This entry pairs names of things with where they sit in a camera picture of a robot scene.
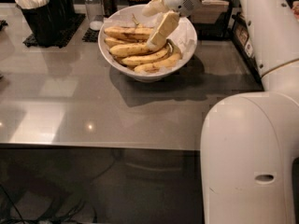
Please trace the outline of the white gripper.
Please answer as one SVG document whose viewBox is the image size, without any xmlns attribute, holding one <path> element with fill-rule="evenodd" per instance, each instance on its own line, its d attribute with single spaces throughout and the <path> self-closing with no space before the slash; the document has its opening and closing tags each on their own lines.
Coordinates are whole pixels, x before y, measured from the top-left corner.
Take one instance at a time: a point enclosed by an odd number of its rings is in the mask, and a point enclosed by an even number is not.
<svg viewBox="0 0 299 224">
<path fill-rule="evenodd" d="M 166 39 L 177 29 L 179 15 L 188 17 L 202 5 L 203 0 L 150 0 L 142 9 L 146 17 L 157 15 L 155 26 L 150 33 L 147 47 L 157 50 L 164 46 Z"/>
</svg>

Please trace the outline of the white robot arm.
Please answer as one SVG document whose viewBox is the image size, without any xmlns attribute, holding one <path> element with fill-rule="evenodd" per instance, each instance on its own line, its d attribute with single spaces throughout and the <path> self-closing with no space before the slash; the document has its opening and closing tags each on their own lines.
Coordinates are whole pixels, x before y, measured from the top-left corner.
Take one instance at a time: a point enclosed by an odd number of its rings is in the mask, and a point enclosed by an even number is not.
<svg viewBox="0 0 299 224">
<path fill-rule="evenodd" d="M 205 224 L 298 224 L 299 22 L 286 0 L 239 0 L 259 92 L 227 97 L 201 134 Z"/>
</svg>

